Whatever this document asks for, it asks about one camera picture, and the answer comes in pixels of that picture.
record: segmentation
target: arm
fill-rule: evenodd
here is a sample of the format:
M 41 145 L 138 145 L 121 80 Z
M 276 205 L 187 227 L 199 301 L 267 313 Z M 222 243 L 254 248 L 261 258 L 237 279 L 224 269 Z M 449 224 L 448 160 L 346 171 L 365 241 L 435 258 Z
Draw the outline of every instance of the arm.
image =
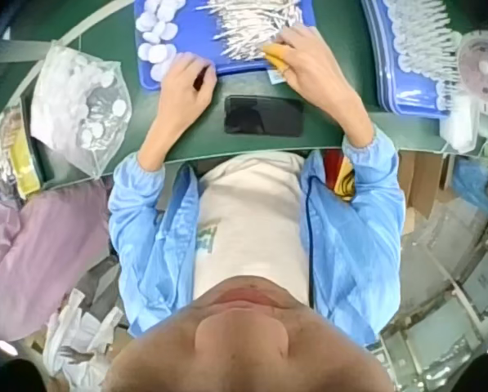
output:
M 195 80 L 206 69 L 199 90 Z M 190 53 L 179 54 L 162 82 L 158 115 L 140 151 L 114 172 L 110 196 L 110 235 L 119 253 L 120 291 L 131 323 L 146 306 L 141 280 L 148 263 L 164 262 L 155 238 L 159 231 L 156 203 L 163 188 L 163 161 L 180 136 L 213 98 L 216 74 L 211 64 Z
M 333 320 L 348 326 L 352 335 L 372 339 L 400 303 L 405 200 L 396 177 L 396 151 L 381 131 L 374 131 L 361 98 L 315 28 L 296 24 L 284 28 L 279 39 L 282 44 L 264 47 L 266 58 L 283 72 L 296 92 L 336 120 L 346 135 L 343 150 L 355 168 L 356 196 L 351 206 L 333 198 L 335 210 L 329 219 L 334 218 L 340 233 L 348 238 L 354 263 L 338 265 L 337 270 L 349 271 L 355 288 L 335 305 Z M 339 286 L 337 282 L 335 288 L 340 290 Z
M 361 98 L 316 28 L 296 24 L 284 28 L 279 39 L 282 44 L 264 47 L 266 58 L 298 94 L 342 126 L 344 153 L 356 171 L 356 196 L 351 205 L 382 247 L 399 260 L 405 203 L 396 178 L 398 159 L 392 142 L 380 131 L 375 137 Z

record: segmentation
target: finger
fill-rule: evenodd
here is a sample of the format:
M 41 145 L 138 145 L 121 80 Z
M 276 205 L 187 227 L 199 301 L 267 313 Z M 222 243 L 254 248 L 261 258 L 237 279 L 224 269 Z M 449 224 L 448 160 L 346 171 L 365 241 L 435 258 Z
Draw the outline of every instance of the finger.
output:
M 214 87 L 217 85 L 217 71 L 213 65 L 205 71 L 204 83 L 198 92 L 199 99 L 205 104 L 209 104 L 213 99 Z
M 273 64 L 273 66 L 281 73 L 285 72 L 289 68 L 285 61 L 280 60 L 278 57 L 266 55 L 266 60 Z
M 297 93 L 300 93 L 300 85 L 298 83 L 298 77 L 296 76 L 295 72 L 292 69 L 286 69 L 283 72 L 284 79 L 291 86 L 293 90 Z
M 325 45 L 327 45 L 327 42 L 325 42 L 324 40 L 324 36 L 321 34 L 321 32 L 315 27 L 315 26 L 311 26 L 309 28 L 311 30 L 311 32 L 318 37 L 319 40 L 321 40 L 323 43 L 325 43 Z
M 296 68 L 299 65 L 298 52 L 296 49 L 289 47 L 287 45 L 280 45 L 279 43 L 269 43 L 262 47 L 262 50 L 266 55 L 275 57 L 276 59 L 282 60 L 287 63 L 287 66 L 291 68 Z
M 187 65 L 184 73 L 186 77 L 192 79 L 193 82 L 199 76 L 200 72 L 202 72 L 202 69 L 207 68 L 210 65 L 211 61 L 204 59 L 203 57 L 195 56 L 193 61 Z
M 301 35 L 297 30 L 290 28 L 290 27 L 284 27 L 280 33 L 279 37 L 289 44 L 291 47 L 294 47 L 295 49 L 300 49 L 303 47 L 304 39 L 303 35 Z
M 312 31 L 307 26 L 301 24 L 300 22 L 295 23 L 293 27 L 291 27 L 291 29 L 293 29 L 303 37 L 310 38 L 312 35 Z
M 187 67 L 195 60 L 196 56 L 192 53 L 179 53 L 172 62 L 168 74 L 178 75 L 184 72 Z

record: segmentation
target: white device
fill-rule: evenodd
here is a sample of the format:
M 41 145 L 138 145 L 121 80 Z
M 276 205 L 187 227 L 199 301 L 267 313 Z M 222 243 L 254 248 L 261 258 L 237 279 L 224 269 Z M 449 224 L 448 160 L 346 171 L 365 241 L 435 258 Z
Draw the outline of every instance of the white device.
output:
M 458 62 L 463 87 L 479 100 L 481 113 L 488 115 L 488 31 L 463 36 Z

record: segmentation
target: black smartphone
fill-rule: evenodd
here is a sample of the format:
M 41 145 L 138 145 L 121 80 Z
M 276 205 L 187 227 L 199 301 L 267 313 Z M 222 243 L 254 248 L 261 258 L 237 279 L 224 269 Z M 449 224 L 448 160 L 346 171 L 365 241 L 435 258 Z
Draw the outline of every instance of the black smartphone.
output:
M 299 137 L 303 130 L 303 103 L 269 96 L 228 96 L 226 133 Z

